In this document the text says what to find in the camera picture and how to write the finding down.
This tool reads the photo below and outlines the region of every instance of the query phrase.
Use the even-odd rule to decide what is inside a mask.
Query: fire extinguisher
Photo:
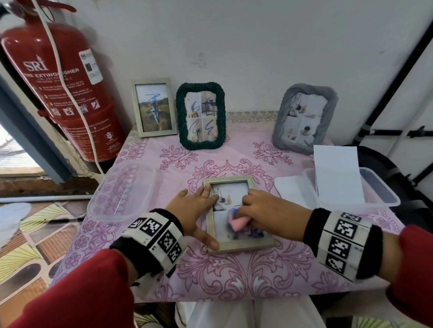
[[[64,3],[48,0],[38,0],[38,3],[73,13],[77,11]],[[99,173],[84,123],[61,85],[51,43],[31,0],[1,5],[0,18],[6,13],[25,20],[24,26],[3,32],[1,44],[20,77],[43,104],[45,109],[39,114],[58,124],[89,169]],[[97,160],[106,172],[125,141],[114,112],[114,101],[83,33],[63,23],[48,23],[48,26],[57,45],[65,83],[89,125]]]

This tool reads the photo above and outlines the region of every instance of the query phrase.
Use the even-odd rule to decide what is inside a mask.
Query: hand
[[[250,189],[242,198],[243,206],[236,217],[249,216],[251,224],[270,234],[302,241],[310,219],[310,209],[276,197],[263,190]]]
[[[182,224],[185,236],[192,236],[210,249],[216,251],[220,246],[210,234],[197,227],[197,219],[218,200],[218,195],[209,198],[210,184],[201,186],[195,194],[188,195],[188,189],[182,190],[165,207]]]

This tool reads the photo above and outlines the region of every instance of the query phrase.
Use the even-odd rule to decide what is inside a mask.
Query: clear plastic box
[[[306,184],[307,203],[313,208],[323,207],[329,211],[345,211],[353,214],[369,214],[377,209],[400,205],[400,198],[385,182],[367,167],[360,167],[362,189],[364,190],[365,204],[327,204],[323,202],[316,191],[316,169],[305,169],[302,172]]]
[[[156,169],[143,161],[115,164],[96,189],[87,214],[101,221],[133,221],[148,210],[155,176]]]

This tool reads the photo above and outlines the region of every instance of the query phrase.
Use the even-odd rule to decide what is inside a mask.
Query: left hand
[[[215,238],[197,227],[197,220],[206,210],[210,209],[218,200],[218,195],[210,195],[210,184],[201,186],[197,192],[188,195],[188,189],[184,189],[174,197],[165,207],[167,211],[175,215],[182,224],[185,236],[192,236],[208,248],[216,251],[220,246]]]

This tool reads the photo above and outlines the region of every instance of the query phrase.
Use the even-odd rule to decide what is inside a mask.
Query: pink tablecloth
[[[254,177],[257,188],[278,195],[274,187],[275,178],[299,175],[304,168],[313,166],[313,159],[276,149],[271,144],[271,128],[263,131],[264,125],[264,122],[228,123],[226,142],[221,148],[198,151],[185,150],[178,135],[140,139],[134,129],[117,162],[140,159],[162,173],[158,181],[160,188],[153,195],[151,208],[164,207],[185,187],[191,192],[196,191],[203,179],[209,177],[249,174]],[[398,233],[403,228],[390,209],[365,217],[389,232]],[[126,226],[127,223],[99,222],[87,217],[52,284],[98,250],[109,247]],[[305,244],[276,240],[277,246],[272,249],[209,255],[198,241],[188,237],[188,251],[176,272],[170,279],[164,277],[144,301],[284,297],[383,286],[379,278],[350,283],[317,263]]]

